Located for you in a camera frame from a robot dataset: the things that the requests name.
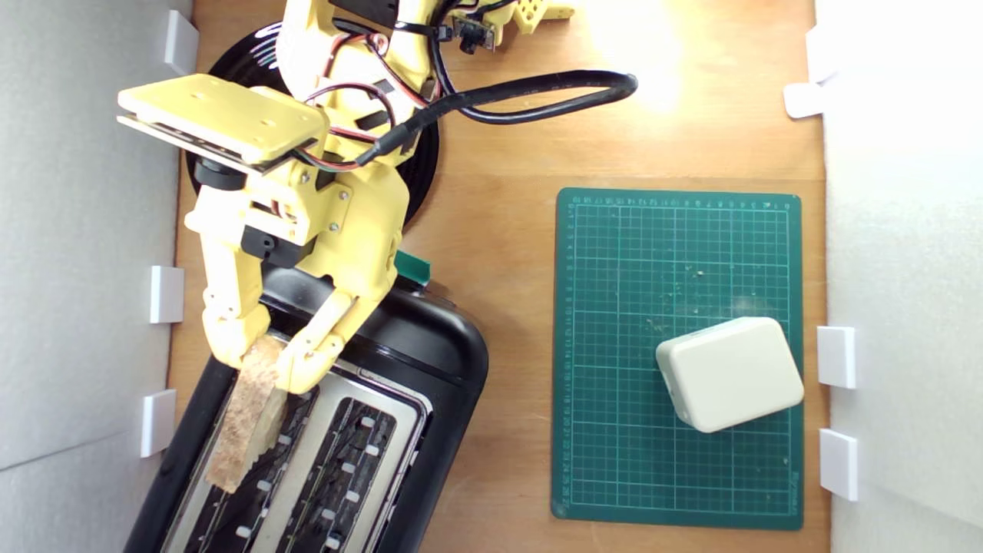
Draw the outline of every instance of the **white bracket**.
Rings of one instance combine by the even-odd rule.
[[[819,484],[847,501],[856,501],[858,480],[856,438],[821,429]]]
[[[805,33],[808,83],[785,85],[785,112],[793,119],[819,115],[826,109],[823,83],[839,71],[842,63],[836,33],[828,25],[816,25]]]
[[[181,12],[171,10],[167,15],[167,40],[164,63],[178,75],[191,75],[198,67],[198,30]]]
[[[163,451],[174,438],[177,392],[164,390],[144,396],[144,423],[140,437],[140,457],[148,458]]]
[[[184,321],[184,269],[150,268],[150,322],[152,324]]]
[[[819,327],[816,330],[819,382],[838,388],[857,387],[856,345],[850,327]]]

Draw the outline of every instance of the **cutting mat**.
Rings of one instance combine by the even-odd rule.
[[[680,421],[662,341],[781,322],[802,370],[801,207],[787,195],[567,188],[557,198],[553,513],[802,527],[802,406],[715,434]]]

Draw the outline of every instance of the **yellow bracket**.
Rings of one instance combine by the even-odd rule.
[[[131,112],[120,122],[220,163],[240,161],[247,166],[244,172],[319,141],[326,129],[323,112],[313,106],[210,75],[127,89],[118,101]]]
[[[543,20],[566,20],[572,18],[575,12],[569,2],[519,0],[516,2],[512,21],[519,28],[519,32],[530,34]]]
[[[377,163],[339,173],[339,192],[350,190],[346,212],[327,216],[314,252],[297,269],[331,275],[334,291],[281,355],[287,391],[309,390],[330,369],[341,349],[372,315],[396,280],[395,256],[409,191],[390,165]]]

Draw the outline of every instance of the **white wall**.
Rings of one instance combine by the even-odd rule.
[[[983,6],[818,0],[844,44],[824,90],[829,320],[856,328],[859,501],[834,553],[983,550]]]
[[[116,92],[173,77],[169,7],[0,0],[0,551],[118,551],[156,470],[140,401],[170,329],[147,323],[171,265],[177,160],[114,120]]]

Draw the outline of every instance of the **wire bundle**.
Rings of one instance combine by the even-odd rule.
[[[485,13],[505,7],[515,0],[499,0],[484,6],[478,3],[467,6],[467,17],[478,21]],[[437,9],[434,11],[430,20],[430,26],[434,29],[439,28],[451,10],[459,7],[460,0],[441,0]],[[490,125],[516,125],[519,123],[529,123],[541,121],[567,113],[573,113],[590,107],[596,107],[607,103],[619,101],[632,95],[638,89],[638,80],[629,74],[616,73],[613,71],[596,70],[575,70],[560,73],[550,73],[537,77],[527,77],[506,83],[499,83],[489,87],[473,89],[470,91],[459,92],[454,88],[450,77],[447,75],[447,68],[443,63],[440,53],[440,41],[435,34],[430,36],[430,58],[434,67],[434,74],[438,89],[436,90],[437,100],[427,102],[425,98],[413,91],[385,62],[384,53],[381,51],[383,44],[374,34],[348,35],[336,39],[332,46],[332,53],[328,58],[327,71],[333,63],[336,48],[341,44],[361,37],[369,50],[371,50],[385,67],[393,83],[403,93],[407,94],[413,102],[420,108],[415,114],[406,121],[393,126],[395,118],[392,107],[388,105],[385,94],[371,85],[357,83],[338,83],[321,89],[312,94],[308,100],[317,98],[321,94],[339,89],[358,89],[367,92],[370,96],[379,99],[386,106],[386,115],[389,119],[389,131],[378,137],[372,145],[354,160],[341,163],[333,163],[317,158],[307,151],[298,150],[297,154],[306,162],[324,171],[350,171],[361,166],[365,166],[376,157],[386,155],[395,149],[406,144],[421,129],[434,123],[437,119],[450,113],[460,111],[465,116]],[[494,103],[506,99],[520,96],[538,94],[541,92],[563,91],[568,89],[600,88],[601,91],[591,92],[567,100],[551,103],[548,105],[510,112],[495,112],[478,109],[476,106]]]

